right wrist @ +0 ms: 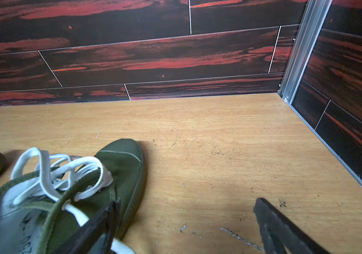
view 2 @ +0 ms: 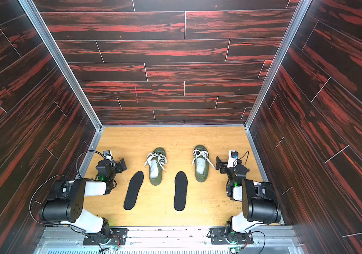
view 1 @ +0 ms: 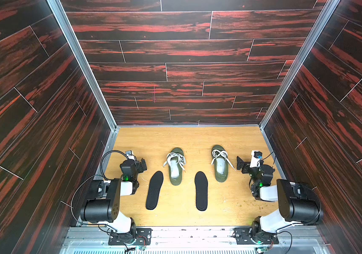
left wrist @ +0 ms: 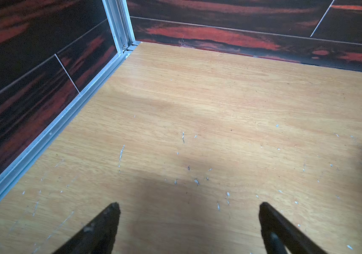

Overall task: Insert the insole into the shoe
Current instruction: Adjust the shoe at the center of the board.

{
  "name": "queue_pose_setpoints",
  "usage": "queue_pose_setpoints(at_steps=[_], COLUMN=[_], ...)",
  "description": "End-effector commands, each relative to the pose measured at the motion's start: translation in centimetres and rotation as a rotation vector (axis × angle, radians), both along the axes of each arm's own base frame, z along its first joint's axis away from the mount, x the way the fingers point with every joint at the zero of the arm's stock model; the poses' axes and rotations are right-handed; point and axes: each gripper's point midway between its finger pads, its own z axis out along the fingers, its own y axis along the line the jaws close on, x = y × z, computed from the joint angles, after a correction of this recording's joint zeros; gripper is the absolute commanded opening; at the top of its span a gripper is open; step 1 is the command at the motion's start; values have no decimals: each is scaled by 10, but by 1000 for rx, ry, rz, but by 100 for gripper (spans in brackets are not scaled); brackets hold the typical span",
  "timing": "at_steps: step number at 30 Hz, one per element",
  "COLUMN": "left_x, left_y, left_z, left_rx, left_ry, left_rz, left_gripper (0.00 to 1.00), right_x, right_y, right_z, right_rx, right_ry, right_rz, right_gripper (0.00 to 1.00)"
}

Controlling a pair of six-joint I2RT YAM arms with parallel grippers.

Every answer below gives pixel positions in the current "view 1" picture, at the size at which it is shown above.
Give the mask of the green canvas shoe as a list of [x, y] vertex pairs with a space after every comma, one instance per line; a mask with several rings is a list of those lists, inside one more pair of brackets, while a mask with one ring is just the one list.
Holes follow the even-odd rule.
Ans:
[[212, 161], [211, 165], [214, 165], [214, 172], [216, 180], [220, 183], [223, 183], [228, 178], [229, 167], [235, 169], [227, 151], [220, 145], [215, 145], [212, 147]]
[[185, 170], [186, 159], [181, 148], [174, 148], [167, 156], [163, 166], [168, 165], [169, 179], [172, 185], [178, 186], [182, 182], [182, 174]]

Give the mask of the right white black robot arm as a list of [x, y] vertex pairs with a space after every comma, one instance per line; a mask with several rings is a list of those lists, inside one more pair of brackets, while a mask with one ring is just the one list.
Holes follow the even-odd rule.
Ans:
[[275, 169], [265, 165], [260, 152], [255, 151], [251, 162], [237, 157], [237, 169], [250, 175], [249, 187], [258, 201], [278, 203], [278, 209], [258, 216], [248, 228], [234, 228], [237, 244], [275, 245], [277, 235], [296, 225], [317, 224], [322, 220], [322, 204], [316, 193], [304, 183], [278, 179], [272, 185]]

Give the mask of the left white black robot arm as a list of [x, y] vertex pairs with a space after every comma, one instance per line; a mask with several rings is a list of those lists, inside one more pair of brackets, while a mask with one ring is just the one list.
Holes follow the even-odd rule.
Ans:
[[110, 181], [93, 180], [86, 201], [80, 210], [82, 221], [93, 224], [106, 224], [111, 228], [112, 244], [118, 242], [132, 244], [137, 239], [137, 230], [133, 218], [120, 212], [120, 198], [136, 193], [138, 174], [147, 170], [144, 159], [127, 159], [120, 165], [121, 178]]

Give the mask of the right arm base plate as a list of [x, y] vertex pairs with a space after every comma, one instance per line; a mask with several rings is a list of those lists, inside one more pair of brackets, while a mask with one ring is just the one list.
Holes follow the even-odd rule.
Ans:
[[271, 245], [279, 244], [277, 234], [265, 232], [252, 227], [234, 228], [232, 237], [236, 239], [237, 244], [256, 244], [256, 245]]

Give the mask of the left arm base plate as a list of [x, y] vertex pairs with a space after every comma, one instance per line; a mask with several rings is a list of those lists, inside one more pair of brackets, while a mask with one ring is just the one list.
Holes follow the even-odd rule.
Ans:
[[148, 246], [151, 244], [152, 228], [136, 227], [128, 233], [114, 233], [109, 237], [109, 246]]

